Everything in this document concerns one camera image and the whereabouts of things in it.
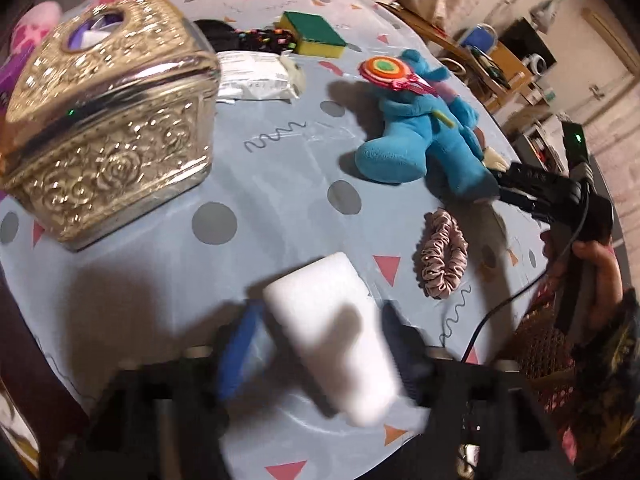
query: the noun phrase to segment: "white sponge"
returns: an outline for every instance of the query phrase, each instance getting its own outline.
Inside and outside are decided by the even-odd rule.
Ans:
[[[344,253],[296,270],[264,299],[333,407],[370,426],[398,396],[400,380],[380,309]]]

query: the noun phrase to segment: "stuffed animal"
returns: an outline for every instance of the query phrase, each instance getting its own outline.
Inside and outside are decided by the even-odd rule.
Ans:
[[[62,8],[56,2],[42,2],[28,10],[15,25],[11,36],[10,53],[13,56],[23,50],[33,50],[42,43],[49,31],[62,17]]]
[[[360,172],[377,182],[411,182],[426,175],[429,155],[439,161],[456,196],[467,200],[497,196],[498,183],[482,164],[482,149],[473,133],[478,113],[444,82],[449,71],[430,70],[417,50],[405,50],[400,59],[438,96],[377,89],[385,131],[357,150]]]

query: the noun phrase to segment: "kitchen sponge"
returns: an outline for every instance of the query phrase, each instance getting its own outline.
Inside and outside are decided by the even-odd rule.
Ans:
[[[329,402],[375,424],[400,391],[381,311],[344,253],[271,283],[264,300]]]
[[[347,43],[322,16],[286,11],[278,24],[296,37],[296,54],[302,56],[340,57]]]

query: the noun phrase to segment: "white packet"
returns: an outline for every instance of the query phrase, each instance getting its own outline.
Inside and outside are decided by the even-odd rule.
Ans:
[[[297,99],[305,90],[305,75],[289,57],[271,52],[218,52],[220,89],[217,101]]]

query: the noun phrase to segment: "human hand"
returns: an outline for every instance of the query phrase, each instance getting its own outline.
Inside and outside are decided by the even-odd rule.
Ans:
[[[540,235],[545,243],[543,254],[549,261],[556,255],[551,232],[546,231]],[[594,305],[587,316],[587,326],[592,333],[599,332],[613,318],[617,306],[622,301],[623,287],[620,268],[615,254],[609,251],[607,246],[593,240],[591,242],[574,242],[573,253],[596,267],[596,296]],[[554,263],[547,273],[547,286],[552,291],[558,290],[566,272],[567,260]]]

